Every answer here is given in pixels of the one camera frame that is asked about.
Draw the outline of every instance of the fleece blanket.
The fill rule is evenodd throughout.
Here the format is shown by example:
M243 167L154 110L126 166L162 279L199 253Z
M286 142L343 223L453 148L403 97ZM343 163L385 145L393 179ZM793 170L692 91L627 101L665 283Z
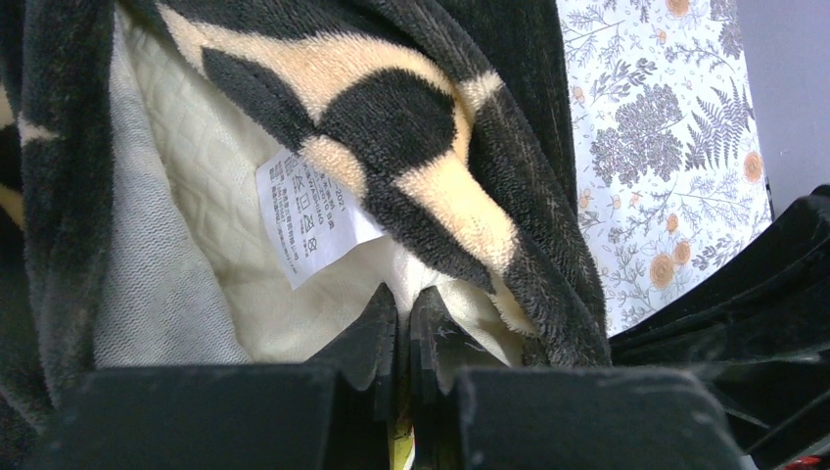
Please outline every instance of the fleece blanket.
M576 222L553 0L130 0L120 8L345 187L407 253L485 292L527 338L525 364L610 363L599 276ZM0 392L38 430L96 366L95 329L124 236L114 228L125 223L115 215L127 213L117 212L117 176L126 171L118 166L122 150L138 144L126 133L136 122L111 99L121 83L115 18L112 1L0 1L30 299L14 314L30 315L39 357L39 367L3 357ZM3 341L10 334L4 329ZM25 380L18 369L30 372Z

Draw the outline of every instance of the orange flower illustration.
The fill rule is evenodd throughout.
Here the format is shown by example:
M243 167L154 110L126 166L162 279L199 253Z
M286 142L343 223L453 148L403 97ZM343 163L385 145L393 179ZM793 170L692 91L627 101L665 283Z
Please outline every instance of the orange flower illustration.
M689 242L683 240L674 247L674 262L685 264L692 258L692 247Z
M666 0L666 7L675 18L683 18L689 13L689 0Z
M582 91L582 88L578 86L574 87L574 98L579 101L580 104L585 102L585 92Z
M655 287L664 290L671 283L674 277L674 261L669 258L669 255L660 253L651 261L651 269L649 269L651 282Z
M669 233L674 233L674 231L677 230L677 225L679 225L677 214L673 213L672 215L669 215L669 219L666 221L666 230L668 230Z
M762 174L763 162L761 161L761 155L756 151L752 151L744 159L744 176L746 176L747 181L757 183L761 181Z

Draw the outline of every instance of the white care label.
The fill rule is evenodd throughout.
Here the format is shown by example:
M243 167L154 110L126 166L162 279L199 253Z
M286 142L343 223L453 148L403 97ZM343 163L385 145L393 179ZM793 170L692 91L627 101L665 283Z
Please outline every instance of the white care label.
M293 289L384 235L346 189L287 149L256 170L256 190L265 231Z

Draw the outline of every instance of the gray knit fabric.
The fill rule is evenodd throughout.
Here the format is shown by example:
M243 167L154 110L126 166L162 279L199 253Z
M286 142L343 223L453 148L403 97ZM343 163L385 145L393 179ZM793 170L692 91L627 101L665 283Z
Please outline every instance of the gray knit fabric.
M114 230L96 365L247 362L208 259L173 203L117 14L114 36Z

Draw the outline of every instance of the fern illustration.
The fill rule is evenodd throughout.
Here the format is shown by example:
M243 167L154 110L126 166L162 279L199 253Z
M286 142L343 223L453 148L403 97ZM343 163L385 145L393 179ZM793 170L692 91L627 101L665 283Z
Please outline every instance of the fern illustration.
M737 158L741 136L750 130L749 121L755 116L746 87L739 92L735 80L730 80L731 95L712 87L719 104L697 99L701 113L692 113L697 128L688 125L692 142L686 144L686 169L720 167L730 157Z

